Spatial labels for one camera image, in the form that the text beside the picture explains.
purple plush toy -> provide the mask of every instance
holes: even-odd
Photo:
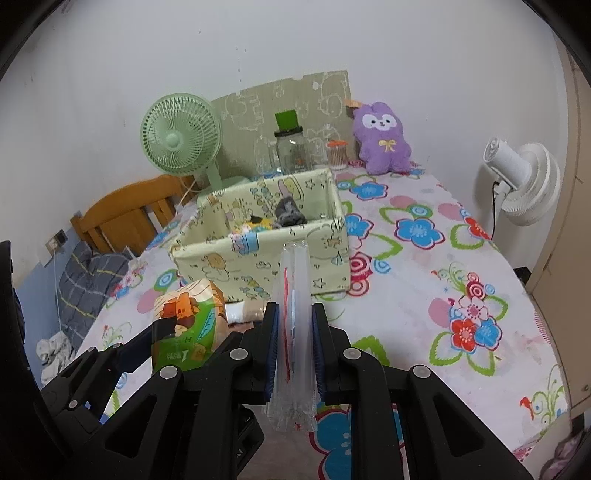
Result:
[[[410,145],[402,136],[402,123],[383,102],[363,105],[353,112],[353,135],[361,144],[359,158],[371,175],[412,169]]]

gray plaid cloth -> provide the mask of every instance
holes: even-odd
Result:
[[[77,351],[109,293],[127,273],[124,254],[95,254],[80,242],[66,264],[58,286],[61,329]]]

wooden chair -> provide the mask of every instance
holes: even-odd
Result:
[[[84,216],[73,217],[72,225],[80,239],[101,253],[121,252],[128,246],[139,255],[157,233],[145,208],[150,207],[165,227],[175,216],[171,197],[180,199],[192,182],[193,177],[162,175],[127,185],[96,202]],[[183,203],[193,196],[189,192]]]

green desk fan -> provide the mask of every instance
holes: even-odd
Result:
[[[222,124],[213,105],[196,95],[173,93],[158,100],[142,121],[141,138],[144,153],[164,173],[184,177],[205,170],[211,186],[202,194],[247,181],[222,181],[216,162]]]

floral tablecloth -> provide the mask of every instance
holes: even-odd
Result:
[[[336,182],[351,288],[318,296],[331,323],[384,365],[428,365],[523,460],[567,404],[544,325],[510,265],[419,165],[372,177],[352,163]],[[184,283],[167,250],[192,213],[185,208],[130,265],[80,352],[128,341],[150,325],[154,299]],[[150,375],[149,361],[124,374],[105,413]],[[350,478],[346,406],[319,405],[318,431],[309,435],[279,434],[256,414],[266,440],[241,478]]]

